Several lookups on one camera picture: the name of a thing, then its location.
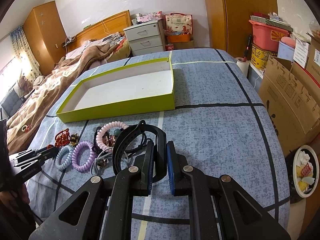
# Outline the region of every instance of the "white label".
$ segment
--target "white label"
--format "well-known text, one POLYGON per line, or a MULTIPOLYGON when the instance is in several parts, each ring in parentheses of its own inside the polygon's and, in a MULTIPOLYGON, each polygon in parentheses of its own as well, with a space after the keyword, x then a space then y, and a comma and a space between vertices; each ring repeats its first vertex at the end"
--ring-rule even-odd
POLYGON ((320 66, 320 51, 316 50, 314 61, 320 66))

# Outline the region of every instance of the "shallow box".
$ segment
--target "shallow box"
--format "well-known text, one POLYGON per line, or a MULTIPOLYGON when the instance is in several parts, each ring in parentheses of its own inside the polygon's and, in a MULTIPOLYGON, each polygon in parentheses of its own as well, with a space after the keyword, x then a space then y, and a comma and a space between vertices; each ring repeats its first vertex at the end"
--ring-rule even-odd
POLYGON ((158 58, 81 80, 57 116, 66 123, 173 109, 171 60, 158 58))

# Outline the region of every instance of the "gift bag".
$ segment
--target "gift bag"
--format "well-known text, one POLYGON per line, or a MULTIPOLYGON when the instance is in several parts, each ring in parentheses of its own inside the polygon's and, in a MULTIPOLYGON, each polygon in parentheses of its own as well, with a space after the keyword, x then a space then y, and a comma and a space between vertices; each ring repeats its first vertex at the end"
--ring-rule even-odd
POLYGON ((181 34, 192 35, 192 15, 182 13, 172 13, 165 16, 167 32, 181 32, 181 34))

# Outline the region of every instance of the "spiral hair tie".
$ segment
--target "spiral hair tie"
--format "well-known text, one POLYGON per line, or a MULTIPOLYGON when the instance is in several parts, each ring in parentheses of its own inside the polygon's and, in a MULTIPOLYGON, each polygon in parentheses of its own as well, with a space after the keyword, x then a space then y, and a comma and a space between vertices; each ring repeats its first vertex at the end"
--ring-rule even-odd
POLYGON ((59 153, 56 157, 56 161, 55 161, 55 165, 59 171, 63 171, 71 164, 72 154, 73 154, 73 147, 71 147, 70 145, 66 145, 61 148, 61 150, 59 151, 59 153), (62 156, 68 152, 69 152, 69 155, 68 155, 66 161, 63 164, 60 164, 62 156))
POLYGON ((113 127, 119 127, 119 128, 122 128, 122 129, 126 129, 129 127, 129 125, 126 125, 124 122, 120 122, 120 121, 116 121, 116 122, 110 122, 108 124, 105 124, 101 129, 100 131, 97 133, 97 136, 96 136, 96 142, 97 142, 97 145, 98 147, 102 150, 102 151, 108 151, 110 152, 110 150, 112 149, 111 146, 107 146, 103 143, 102 141, 102 137, 103 135, 111 128, 113 127))
POLYGON ((73 155, 72 155, 72 166, 74 169, 76 169, 79 172, 86 172, 87 170, 90 169, 94 159, 97 157, 97 155, 92 151, 92 147, 93 147, 93 144, 88 141, 80 142, 76 146, 76 148, 73 151, 73 155), (89 156, 89 160, 87 160, 87 162, 84 165, 80 166, 77 164, 77 157, 78 157, 80 150, 84 147, 89 147, 90 156, 89 156))

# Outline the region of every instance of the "chest of drawers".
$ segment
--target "chest of drawers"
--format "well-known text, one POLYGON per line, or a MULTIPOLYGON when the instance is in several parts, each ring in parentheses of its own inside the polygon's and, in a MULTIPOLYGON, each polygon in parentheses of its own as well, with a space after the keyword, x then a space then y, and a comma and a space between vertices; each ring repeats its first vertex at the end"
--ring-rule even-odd
POLYGON ((165 51, 163 20, 130 26, 124 33, 134 56, 165 51))

